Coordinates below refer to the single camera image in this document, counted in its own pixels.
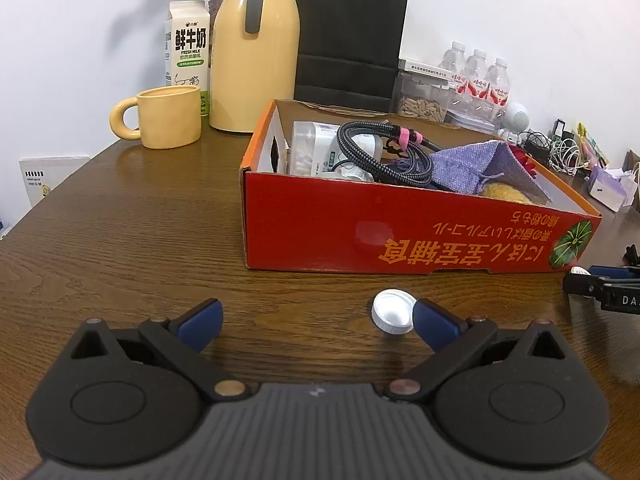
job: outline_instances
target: yellow mug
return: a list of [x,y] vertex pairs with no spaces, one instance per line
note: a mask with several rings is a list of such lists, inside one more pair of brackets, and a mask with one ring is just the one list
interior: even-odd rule
[[[139,130],[124,124],[124,112],[138,107]],[[178,148],[200,138],[200,87],[194,85],[162,86],[140,92],[120,101],[109,115],[113,133],[125,140],[142,140],[153,150]]]

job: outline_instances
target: red cardboard box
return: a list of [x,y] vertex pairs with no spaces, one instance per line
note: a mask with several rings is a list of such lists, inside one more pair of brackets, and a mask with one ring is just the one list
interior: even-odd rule
[[495,138],[393,114],[271,102],[240,168],[250,269],[385,274],[565,270],[600,224],[594,207],[539,164],[536,181],[552,199],[547,206],[286,174],[294,121],[344,124],[356,118],[389,120],[444,148]]

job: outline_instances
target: wood grain surface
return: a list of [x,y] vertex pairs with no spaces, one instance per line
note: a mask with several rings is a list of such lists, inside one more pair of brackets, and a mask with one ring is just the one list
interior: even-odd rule
[[[225,305],[225,326],[206,352],[242,380],[382,385],[430,353],[415,333],[385,336],[373,325],[367,302],[389,287],[505,328],[554,320],[609,400],[595,463],[616,480],[640,478],[640,317],[569,302],[561,273],[247,270],[238,177],[247,143],[208,128],[175,150],[116,142],[0,242],[0,478],[18,479],[38,464],[26,402],[85,318],[133,326],[213,296]],[[627,244],[640,245],[640,214],[604,216],[585,265],[618,265]]]

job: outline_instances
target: bottle label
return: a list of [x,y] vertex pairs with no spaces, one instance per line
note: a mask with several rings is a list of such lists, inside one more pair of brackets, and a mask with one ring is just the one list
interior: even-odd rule
[[466,89],[466,77],[460,74],[454,74],[451,76],[451,79],[453,84],[456,86],[456,92],[459,94],[463,94]]
[[507,104],[509,98],[509,91],[498,86],[491,86],[489,90],[488,100],[493,104],[504,106]]
[[479,77],[469,79],[469,82],[466,84],[466,93],[479,99],[487,99],[489,95],[489,82]]

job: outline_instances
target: bottle cap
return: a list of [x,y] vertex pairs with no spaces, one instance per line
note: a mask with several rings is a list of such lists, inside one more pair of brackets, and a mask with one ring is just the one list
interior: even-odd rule
[[397,288],[388,288],[373,299],[371,317],[388,334],[406,334],[414,329],[415,298]]

